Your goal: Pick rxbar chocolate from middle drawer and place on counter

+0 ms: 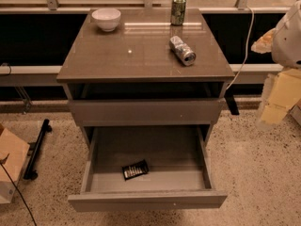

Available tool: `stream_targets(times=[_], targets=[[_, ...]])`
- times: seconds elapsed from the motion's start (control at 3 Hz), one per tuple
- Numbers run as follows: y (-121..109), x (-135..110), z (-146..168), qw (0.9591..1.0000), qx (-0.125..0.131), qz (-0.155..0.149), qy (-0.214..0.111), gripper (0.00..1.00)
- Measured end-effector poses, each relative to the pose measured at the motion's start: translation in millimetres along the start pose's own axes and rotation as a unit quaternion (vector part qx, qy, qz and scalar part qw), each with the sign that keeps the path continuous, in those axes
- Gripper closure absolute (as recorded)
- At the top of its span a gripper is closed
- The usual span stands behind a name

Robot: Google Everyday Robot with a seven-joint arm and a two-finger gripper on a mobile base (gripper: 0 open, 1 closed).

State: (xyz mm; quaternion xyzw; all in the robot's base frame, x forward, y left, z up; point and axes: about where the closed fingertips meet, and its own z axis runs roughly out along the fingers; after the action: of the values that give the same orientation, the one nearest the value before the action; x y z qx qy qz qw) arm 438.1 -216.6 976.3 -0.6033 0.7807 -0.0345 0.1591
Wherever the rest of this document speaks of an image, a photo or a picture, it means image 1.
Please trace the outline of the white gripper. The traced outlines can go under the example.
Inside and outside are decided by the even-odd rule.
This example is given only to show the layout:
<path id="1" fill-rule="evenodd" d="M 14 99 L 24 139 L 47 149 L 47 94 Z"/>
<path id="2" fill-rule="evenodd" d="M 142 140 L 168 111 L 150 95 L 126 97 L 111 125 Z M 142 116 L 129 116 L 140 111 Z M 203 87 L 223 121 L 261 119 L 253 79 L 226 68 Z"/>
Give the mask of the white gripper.
<path id="1" fill-rule="evenodd" d="M 256 40 L 251 50 L 258 54 L 270 53 L 275 29 L 272 28 Z M 290 110 L 301 99 L 301 71 L 285 70 L 278 75 L 268 74 L 264 81 L 261 103 L 257 111 L 256 127 L 267 131 L 285 118 Z"/>

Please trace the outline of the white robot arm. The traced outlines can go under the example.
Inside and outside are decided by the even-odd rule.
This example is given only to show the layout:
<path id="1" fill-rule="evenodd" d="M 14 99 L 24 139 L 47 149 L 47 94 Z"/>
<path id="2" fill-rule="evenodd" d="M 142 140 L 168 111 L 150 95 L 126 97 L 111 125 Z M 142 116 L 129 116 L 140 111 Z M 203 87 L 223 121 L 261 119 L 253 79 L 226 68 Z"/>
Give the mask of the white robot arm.
<path id="1" fill-rule="evenodd" d="M 251 46 L 255 53 L 270 53 L 282 66 L 268 74 L 263 85 L 256 126 L 269 130 L 279 125 L 301 99 L 301 0 L 297 0 L 277 23 Z"/>

